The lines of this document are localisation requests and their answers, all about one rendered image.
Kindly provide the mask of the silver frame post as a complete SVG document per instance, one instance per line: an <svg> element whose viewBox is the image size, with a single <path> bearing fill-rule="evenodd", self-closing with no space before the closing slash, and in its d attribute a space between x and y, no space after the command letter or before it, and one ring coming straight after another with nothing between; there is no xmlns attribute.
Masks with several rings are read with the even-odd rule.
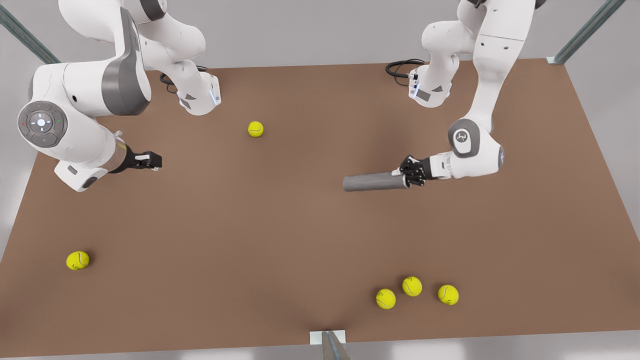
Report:
<svg viewBox="0 0 640 360"><path fill-rule="evenodd" d="M61 63L61 61L2 4L0 4L0 25L44 64Z"/></svg>
<svg viewBox="0 0 640 360"><path fill-rule="evenodd" d="M546 63L564 65L626 1L606 0L556 55L545 58Z"/></svg>
<svg viewBox="0 0 640 360"><path fill-rule="evenodd" d="M309 335L312 346L321 346L322 360L352 360L345 348L345 330L311 331Z"/></svg>

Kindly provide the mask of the grey tennis ball tube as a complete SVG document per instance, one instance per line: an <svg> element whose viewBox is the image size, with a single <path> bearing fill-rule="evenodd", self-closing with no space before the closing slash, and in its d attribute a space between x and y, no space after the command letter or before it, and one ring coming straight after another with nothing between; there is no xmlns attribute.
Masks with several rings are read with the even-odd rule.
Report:
<svg viewBox="0 0 640 360"><path fill-rule="evenodd" d="M382 172L350 175L343 178L343 190L346 192L386 191L409 189L405 176L395 172Z"/></svg>

